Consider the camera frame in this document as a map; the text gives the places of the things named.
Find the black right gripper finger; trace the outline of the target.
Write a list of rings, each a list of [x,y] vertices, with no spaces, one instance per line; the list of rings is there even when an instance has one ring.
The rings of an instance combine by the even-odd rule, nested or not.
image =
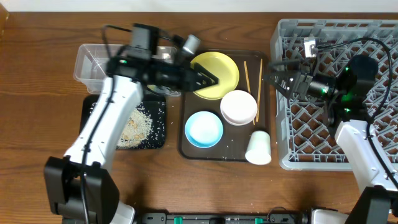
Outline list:
[[[291,98],[295,92],[300,73],[267,73],[266,80],[284,97]]]
[[[268,69],[271,71],[299,70],[300,65],[301,63],[299,59],[281,60],[269,63]]]

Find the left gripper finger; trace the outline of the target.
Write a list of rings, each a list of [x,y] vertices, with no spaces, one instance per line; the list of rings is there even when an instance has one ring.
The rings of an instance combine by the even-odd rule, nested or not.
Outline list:
[[[193,64],[193,69],[198,73],[200,76],[201,84],[202,85],[216,85],[219,82],[218,77],[214,74],[209,72],[205,67],[200,65],[199,63]]]
[[[194,92],[194,91],[202,90],[202,89],[205,89],[205,88],[208,88],[208,87],[211,87],[211,86],[215,86],[215,85],[217,85],[217,83],[194,82],[192,84],[191,91]]]

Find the light blue bowl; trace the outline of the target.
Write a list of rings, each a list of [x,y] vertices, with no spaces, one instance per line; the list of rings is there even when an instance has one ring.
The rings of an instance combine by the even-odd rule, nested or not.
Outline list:
[[[209,111],[192,114],[186,121],[185,137],[195,147],[206,149],[219,143],[223,136],[223,123]]]

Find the pink bowl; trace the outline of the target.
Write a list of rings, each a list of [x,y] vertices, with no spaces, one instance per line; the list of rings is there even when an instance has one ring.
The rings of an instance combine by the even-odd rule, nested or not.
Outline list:
[[[220,111],[229,124],[244,126],[254,122],[257,115],[257,103],[248,92],[234,90],[222,98]]]

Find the white green cup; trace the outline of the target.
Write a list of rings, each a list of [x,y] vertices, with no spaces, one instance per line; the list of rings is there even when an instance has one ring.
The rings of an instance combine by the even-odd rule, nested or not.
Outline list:
[[[245,158],[248,162],[259,166],[271,162],[271,138],[267,132],[255,131],[251,134]]]

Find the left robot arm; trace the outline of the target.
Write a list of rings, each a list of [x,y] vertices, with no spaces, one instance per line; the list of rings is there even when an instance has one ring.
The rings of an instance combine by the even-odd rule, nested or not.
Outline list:
[[[44,180],[51,212],[84,223],[132,223],[135,210],[119,199],[110,175],[116,145],[147,85],[196,91],[219,82],[191,63],[200,40],[134,24],[131,41],[108,56],[106,78],[96,106],[76,141],[61,158],[49,157]]]

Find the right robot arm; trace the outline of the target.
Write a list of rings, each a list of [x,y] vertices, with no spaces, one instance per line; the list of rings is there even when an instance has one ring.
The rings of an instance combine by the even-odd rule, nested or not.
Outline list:
[[[268,65],[267,81],[286,98],[294,94],[324,101],[323,124],[343,150],[361,195],[350,214],[312,208],[298,223],[387,223],[397,215],[397,171],[378,141],[373,122],[389,96],[389,75],[384,97],[373,114],[365,99],[376,82],[378,62],[355,55],[337,77],[318,72],[299,60],[280,60]]]

